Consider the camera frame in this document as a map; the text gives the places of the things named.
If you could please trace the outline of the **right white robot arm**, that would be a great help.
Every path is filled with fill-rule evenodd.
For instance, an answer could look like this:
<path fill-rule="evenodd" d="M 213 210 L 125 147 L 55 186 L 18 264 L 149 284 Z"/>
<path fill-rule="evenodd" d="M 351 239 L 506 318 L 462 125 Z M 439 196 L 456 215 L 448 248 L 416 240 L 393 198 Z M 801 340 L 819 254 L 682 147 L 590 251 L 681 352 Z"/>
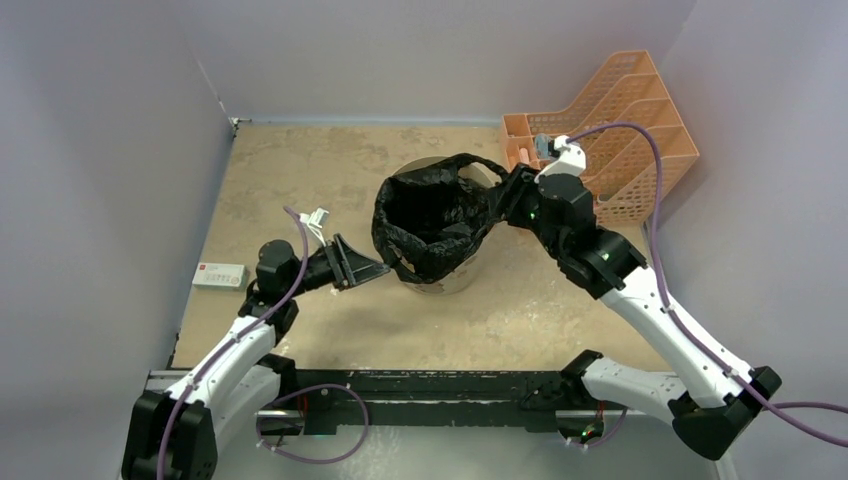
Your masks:
<path fill-rule="evenodd" d="M 536 176 L 519 166 L 490 190 L 494 218 L 526 229 L 577 287 L 617 313 L 670 366 L 647 372 L 586 350 L 561 372 L 564 399 L 635 409 L 670 425 L 694 453 L 719 460 L 782 380 L 717 342 L 681 306 L 661 297 L 655 270 L 623 235 L 597 223 L 593 198 L 575 176 Z"/>

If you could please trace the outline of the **black plastic trash bag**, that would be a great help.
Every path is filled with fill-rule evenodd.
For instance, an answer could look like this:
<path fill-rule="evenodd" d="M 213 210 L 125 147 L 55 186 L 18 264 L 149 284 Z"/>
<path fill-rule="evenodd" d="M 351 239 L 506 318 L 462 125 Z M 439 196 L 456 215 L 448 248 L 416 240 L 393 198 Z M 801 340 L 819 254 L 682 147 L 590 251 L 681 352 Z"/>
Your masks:
<path fill-rule="evenodd" d="M 493 188 L 461 174 L 480 166 L 504 182 L 508 170 L 471 153 L 387 177 L 371 223 L 373 245 L 399 280 L 428 285 L 443 280 L 480 249 L 500 219 L 491 212 Z"/>

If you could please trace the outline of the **beige round trash bin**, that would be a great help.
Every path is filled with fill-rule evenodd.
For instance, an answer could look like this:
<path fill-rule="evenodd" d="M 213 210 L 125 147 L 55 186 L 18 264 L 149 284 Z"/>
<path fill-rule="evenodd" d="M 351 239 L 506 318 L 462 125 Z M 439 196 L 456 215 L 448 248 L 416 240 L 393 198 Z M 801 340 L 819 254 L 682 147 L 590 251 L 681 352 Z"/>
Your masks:
<path fill-rule="evenodd" d="M 430 156 L 416 159 L 396 171 L 396 174 L 406 173 L 431 166 L 445 159 L 445 156 Z M 471 164 L 459 169 L 459 177 L 474 182 L 482 187 L 493 187 L 497 180 L 495 176 L 484 166 Z M 450 295 L 466 289 L 482 270 L 480 257 L 483 248 L 469 256 L 462 264 L 456 267 L 441 280 L 429 284 L 413 284 L 402 282 L 408 289 L 426 295 Z"/>

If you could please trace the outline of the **orange plastic file organizer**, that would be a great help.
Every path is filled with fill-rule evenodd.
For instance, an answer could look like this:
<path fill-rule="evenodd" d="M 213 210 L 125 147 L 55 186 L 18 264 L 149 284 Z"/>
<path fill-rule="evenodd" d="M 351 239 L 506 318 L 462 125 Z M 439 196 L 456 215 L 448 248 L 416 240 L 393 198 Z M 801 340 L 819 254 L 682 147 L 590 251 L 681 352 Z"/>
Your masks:
<path fill-rule="evenodd" d="M 557 112 L 513 113 L 502 118 L 505 165 L 526 148 L 530 166 L 541 169 L 534 137 L 579 135 L 588 155 L 581 175 L 604 226 L 644 223 L 655 189 L 668 194 L 699 157 L 690 134 L 645 50 L 612 54 L 575 100 Z"/>

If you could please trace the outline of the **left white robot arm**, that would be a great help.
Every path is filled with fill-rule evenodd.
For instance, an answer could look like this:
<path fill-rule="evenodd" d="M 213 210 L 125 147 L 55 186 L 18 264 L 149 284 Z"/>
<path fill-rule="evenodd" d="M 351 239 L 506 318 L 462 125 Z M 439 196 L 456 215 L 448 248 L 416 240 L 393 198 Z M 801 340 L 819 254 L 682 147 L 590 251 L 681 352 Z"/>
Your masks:
<path fill-rule="evenodd" d="M 299 395 L 294 361 L 272 352 L 299 313 L 295 296 L 324 286 L 348 290 L 389 270 L 339 234 L 302 255 L 285 240 L 265 243 L 225 336 L 170 387 L 145 390 L 136 400 L 121 478 L 211 478 L 243 424 L 260 408 L 284 409 Z"/>

